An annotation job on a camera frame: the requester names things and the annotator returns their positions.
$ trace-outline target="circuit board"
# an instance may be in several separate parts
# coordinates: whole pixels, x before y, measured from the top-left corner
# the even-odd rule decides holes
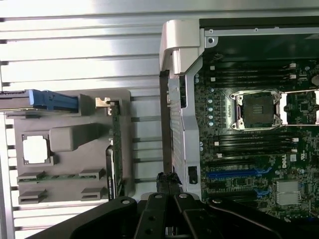
[[[286,221],[317,218],[319,61],[203,62],[194,78],[202,199],[220,195]],[[236,92],[250,92],[237,97],[244,108]],[[271,98],[285,92],[287,124]]]

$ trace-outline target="ram slot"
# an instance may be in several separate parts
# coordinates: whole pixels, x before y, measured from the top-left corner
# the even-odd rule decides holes
[[[289,84],[296,78],[296,66],[216,68],[209,72],[216,87],[275,86]]]

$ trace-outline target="black memory slot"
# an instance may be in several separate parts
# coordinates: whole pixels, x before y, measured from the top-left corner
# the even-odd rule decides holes
[[[285,145],[285,144],[262,144],[262,145],[238,145],[238,146],[217,146],[214,149],[218,151],[244,151],[244,150],[251,150],[251,151],[259,151],[259,150],[271,150],[276,148],[282,149],[292,149],[294,148],[293,145]]]
[[[291,140],[267,140],[267,141],[246,141],[246,142],[222,142],[219,147],[255,147],[255,146],[272,146],[272,145],[290,145]]]
[[[232,134],[232,135],[220,135],[215,136],[215,141],[222,141],[222,140],[233,140],[233,139],[252,139],[256,140],[258,138],[292,138],[296,136],[294,133],[288,133],[288,132],[277,132],[277,133],[250,133],[250,134]]]
[[[213,87],[216,88],[232,88],[232,87],[247,87],[247,82],[236,82],[236,83],[225,83],[225,84],[213,84]],[[269,88],[269,87],[276,87],[286,86],[291,84],[291,81],[274,81],[274,82],[249,82],[249,87],[259,87],[259,88]]]
[[[227,167],[233,165],[254,165],[256,160],[251,159],[221,159],[206,162],[205,165],[208,167]]]
[[[248,81],[248,80],[279,80],[279,79],[290,79],[290,75],[223,75],[223,76],[213,76],[216,78],[216,80],[223,80],[223,81],[228,81],[228,80],[237,80],[237,81]]]
[[[243,73],[255,73],[255,72],[262,72],[262,73],[280,73],[280,72],[295,72],[296,69],[295,68],[290,68],[289,65],[286,65],[284,67],[279,66],[279,67],[254,67],[254,66],[250,66],[250,67],[241,67],[241,68],[231,68],[231,67],[219,67],[216,66],[215,70],[213,70],[213,72],[218,72],[218,73],[239,73],[239,74],[243,74]]]

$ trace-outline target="connector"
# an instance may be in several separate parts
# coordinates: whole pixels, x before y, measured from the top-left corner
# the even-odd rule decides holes
[[[268,173],[272,168],[269,167],[267,170],[260,169],[245,169],[245,170],[226,170],[226,171],[215,171],[208,172],[208,178],[233,178],[233,177],[248,177],[248,176],[261,176],[262,174]]]

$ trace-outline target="white chip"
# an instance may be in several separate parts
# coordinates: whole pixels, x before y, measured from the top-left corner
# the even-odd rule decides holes
[[[28,136],[23,141],[23,157],[32,163],[45,163],[49,157],[46,139],[42,135]]]
[[[296,161],[297,161],[297,155],[296,154],[290,155],[290,162],[296,162]]]

